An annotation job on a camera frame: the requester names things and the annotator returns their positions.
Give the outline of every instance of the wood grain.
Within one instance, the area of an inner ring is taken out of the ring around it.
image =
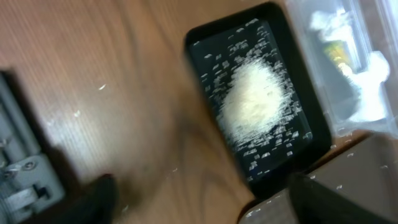
[[[121,190],[117,223],[234,223],[252,200],[183,57],[192,28],[261,1],[2,0],[12,68],[82,184]]]

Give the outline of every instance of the black tray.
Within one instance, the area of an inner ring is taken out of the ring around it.
[[[293,93],[291,110],[285,115],[293,118],[260,141],[236,144],[225,135],[257,198],[282,190],[290,173],[308,169],[330,149],[331,135],[322,109],[278,5],[261,4],[194,28],[186,36],[185,51],[222,132],[220,106],[242,58],[248,54],[262,57],[271,66],[278,63],[278,71],[285,72],[281,75],[284,88]]]

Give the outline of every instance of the plastic box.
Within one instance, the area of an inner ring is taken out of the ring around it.
[[[398,138],[398,1],[284,4],[332,132]]]

